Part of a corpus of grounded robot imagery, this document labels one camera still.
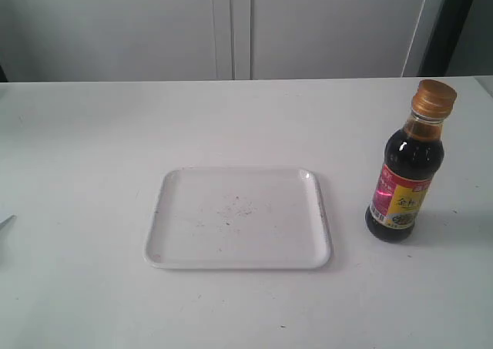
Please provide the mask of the dark soy sauce bottle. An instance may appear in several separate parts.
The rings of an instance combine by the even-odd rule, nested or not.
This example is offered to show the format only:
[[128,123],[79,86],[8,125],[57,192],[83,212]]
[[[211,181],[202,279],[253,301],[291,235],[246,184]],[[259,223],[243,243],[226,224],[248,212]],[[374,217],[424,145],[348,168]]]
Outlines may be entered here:
[[387,141],[381,173],[365,213],[367,228],[376,238],[396,243],[411,235],[444,159],[442,127],[456,98],[455,90],[443,82],[419,82],[409,117]]

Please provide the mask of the white rectangular plastic tray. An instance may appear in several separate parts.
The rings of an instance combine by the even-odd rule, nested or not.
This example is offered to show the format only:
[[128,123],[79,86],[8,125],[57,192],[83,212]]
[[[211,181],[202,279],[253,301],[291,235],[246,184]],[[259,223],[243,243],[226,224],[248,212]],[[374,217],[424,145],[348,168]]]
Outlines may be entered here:
[[144,257],[165,270],[315,270],[332,252],[311,171],[190,167],[164,176]]

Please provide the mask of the white cabinet with doors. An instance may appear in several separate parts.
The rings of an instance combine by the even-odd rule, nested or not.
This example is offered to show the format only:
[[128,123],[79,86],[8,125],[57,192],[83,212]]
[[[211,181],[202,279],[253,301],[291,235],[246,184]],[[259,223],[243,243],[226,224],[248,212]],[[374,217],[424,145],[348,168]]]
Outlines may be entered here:
[[1,0],[13,82],[415,76],[444,0]]

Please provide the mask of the dark vertical post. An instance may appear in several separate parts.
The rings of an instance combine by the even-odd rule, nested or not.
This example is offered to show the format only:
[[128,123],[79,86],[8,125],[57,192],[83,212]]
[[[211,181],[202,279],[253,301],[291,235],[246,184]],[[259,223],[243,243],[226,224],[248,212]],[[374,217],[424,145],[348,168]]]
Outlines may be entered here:
[[442,0],[418,75],[444,76],[474,0]]

